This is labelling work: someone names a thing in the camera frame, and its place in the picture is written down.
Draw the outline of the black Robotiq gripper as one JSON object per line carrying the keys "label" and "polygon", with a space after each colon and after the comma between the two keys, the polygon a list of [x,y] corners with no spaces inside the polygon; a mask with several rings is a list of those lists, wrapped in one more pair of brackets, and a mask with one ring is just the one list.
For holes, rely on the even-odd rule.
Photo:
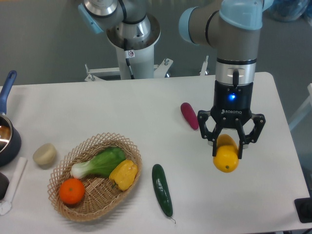
{"label": "black Robotiq gripper", "polygon": [[[221,129],[236,129],[239,137],[238,158],[242,159],[243,150],[250,143],[256,143],[266,123],[263,114],[252,114],[251,100],[253,83],[241,86],[231,86],[216,81],[214,83],[214,103],[211,111],[199,110],[197,121],[201,137],[212,146],[212,156],[216,156],[217,138]],[[215,121],[215,127],[210,131],[207,127],[209,118]],[[253,128],[245,134],[243,126],[253,121]]]}

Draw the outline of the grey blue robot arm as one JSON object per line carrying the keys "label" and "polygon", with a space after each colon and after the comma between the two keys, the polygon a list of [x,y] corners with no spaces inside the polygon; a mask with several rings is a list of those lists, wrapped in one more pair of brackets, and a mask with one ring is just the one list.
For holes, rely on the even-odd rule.
{"label": "grey blue robot arm", "polygon": [[[256,58],[262,14],[270,0],[217,0],[187,9],[180,17],[181,37],[217,50],[214,103],[199,111],[201,136],[216,154],[223,129],[236,130],[238,155],[256,143],[265,124],[262,114],[251,112]],[[155,78],[154,45],[160,26],[146,11],[143,0],[84,0],[78,10],[96,34],[105,32],[117,52],[122,79]]]}

